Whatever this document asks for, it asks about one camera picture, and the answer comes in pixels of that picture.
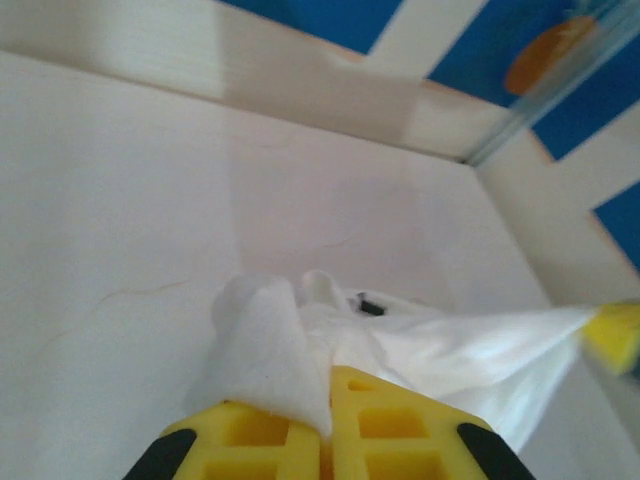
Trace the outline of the aluminium frame post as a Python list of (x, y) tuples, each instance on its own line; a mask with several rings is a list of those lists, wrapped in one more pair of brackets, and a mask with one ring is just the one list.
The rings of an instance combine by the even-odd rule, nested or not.
[(519, 133), (529, 129), (594, 72), (640, 35), (640, 0), (615, 0), (600, 27), (583, 37), (533, 88), (513, 104), (462, 160), (477, 168)]

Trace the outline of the white t-shirt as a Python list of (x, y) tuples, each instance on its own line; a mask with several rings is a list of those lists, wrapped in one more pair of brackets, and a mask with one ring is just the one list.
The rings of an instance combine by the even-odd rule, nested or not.
[(348, 366), (485, 420), (514, 450), (536, 429), (578, 354), (588, 307), (453, 315), (381, 292), (381, 316), (327, 273), (299, 287), (272, 275), (232, 279), (217, 295), (215, 335), (186, 397), (195, 413), (239, 401), (335, 429), (330, 371)]

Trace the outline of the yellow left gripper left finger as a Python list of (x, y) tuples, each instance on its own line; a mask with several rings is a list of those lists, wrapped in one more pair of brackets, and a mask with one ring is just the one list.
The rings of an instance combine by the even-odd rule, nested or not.
[(167, 427), (122, 480), (321, 480), (320, 436), (223, 402)]

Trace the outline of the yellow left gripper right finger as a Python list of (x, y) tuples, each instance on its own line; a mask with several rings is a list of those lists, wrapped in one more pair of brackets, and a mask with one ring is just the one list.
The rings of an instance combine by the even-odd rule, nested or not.
[(355, 368), (330, 407), (329, 480), (535, 480), (481, 418)]

